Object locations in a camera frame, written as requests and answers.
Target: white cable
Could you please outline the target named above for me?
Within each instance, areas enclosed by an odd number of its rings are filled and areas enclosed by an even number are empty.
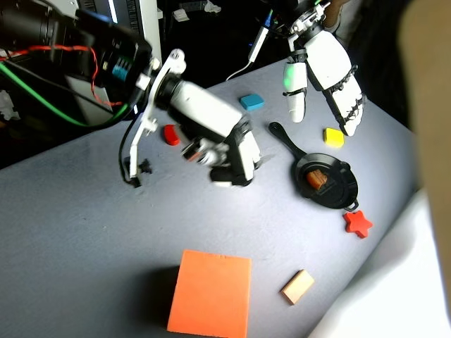
[[[251,65],[251,61],[249,61],[247,63],[247,65],[245,65],[243,68],[241,68],[240,70],[237,70],[236,72],[234,72],[232,75],[230,75],[227,79],[225,79],[226,81],[230,80],[232,77],[234,77],[235,75],[237,75],[238,73],[241,73],[244,69],[246,69],[247,67],[249,67]]]

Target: table surface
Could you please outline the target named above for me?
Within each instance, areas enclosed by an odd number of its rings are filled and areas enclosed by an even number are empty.
[[[368,102],[356,135],[327,147],[323,128],[338,125],[325,98],[310,86],[304,121],[291,123],[283,65],[211,88],[241,110],[241,96],[266,101],[250,115],[263,155],[274,157],[248,187],[214,186],[207,167],[157,132],[140,148],[154,173],[130,188],[117,165],[126,123],[0,171],[0,337],[184,337],[165,331],[183,249],[252,259],[248,337],[308,334],[416,189],[414,136]],[[345,232],[344,211],[298,195],[294,158],[267,130],[273,120],[306,152],[351,165],[374,224],[368,238]],[[301,269],[316,282],[290,306],[279,291]]]

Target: red star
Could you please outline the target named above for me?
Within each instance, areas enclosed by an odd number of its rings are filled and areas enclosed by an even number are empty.
[[[365,218],[364,213],[361,211],[346,213],[343,217],[347,222],[347,232],[355,232],[360,238],[368,237],[368,229],[373,226],[373,223]]]

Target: orange box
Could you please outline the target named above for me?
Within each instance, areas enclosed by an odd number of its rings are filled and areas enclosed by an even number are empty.
[[[250,280],[248,258],[185,250],[168,331],[245,338]]]

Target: pan handle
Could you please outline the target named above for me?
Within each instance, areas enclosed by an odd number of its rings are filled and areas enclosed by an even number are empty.
[[[293,155],[296,156],[298,160],[306,156],[307,153],[299,149],[296,146],[296,144],[293,143],[293,141],[291,140],[291,138],[288,137],[287,132],[285,131],[285,129],[283,129],[280,123],[271,122],[268,128],[272,135],[277,137],[280,141],[284,143],[284,145],[290,148],[291,152],[293,153]]]
[[[355,211],[357,208],[359,208],[359,202],[355,200],[353,205],[346,207],[345,210],[351,213],[352,211]]]

